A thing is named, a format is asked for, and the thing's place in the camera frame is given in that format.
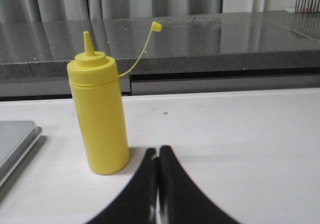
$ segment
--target squeeze bottle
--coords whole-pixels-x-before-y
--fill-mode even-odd
[[[148,39],[134,66],[142,56],[152,31],[161,31],[153,22]],[[67,65],[69,84],[77,112],[88,164],[94,173],[115,173],[129,162],[124,108],[116,60],[95,51],[90,33],[83,32],[84,52]]]

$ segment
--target white table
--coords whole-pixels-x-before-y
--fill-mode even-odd
[[[83,223],[123,189],[145,149],[171,145],[199,188],[244,224],[320,223],[320,88],[123,98],[131,161],[90,171],[71,99],[0,102],[42,138],[0,190],[0,223]]]

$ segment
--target bottle cap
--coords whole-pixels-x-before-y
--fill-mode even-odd
[[[154,32],[161,32],[162,30],[162,25],[156,21],[153,21],[152,24],[151,24],[151,31],[154,31]]]
[[[69,62],[69,81],[76,86],[96,86],[118,77],[116,60],[102,51],[95,51],[90,33],[83,32],[84,52]]]

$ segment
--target gray tray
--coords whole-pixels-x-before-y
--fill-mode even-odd
[[[0,121],[0,188],[41,133],[33,120]]]

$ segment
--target black object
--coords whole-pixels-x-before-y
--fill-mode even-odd
[[[239,224],[201,192],[170,146],[160,148],[159,163],[162,224]]]
[[[123,191],[87,224],[155,224],[157,169],[156,149],[148,148]]]

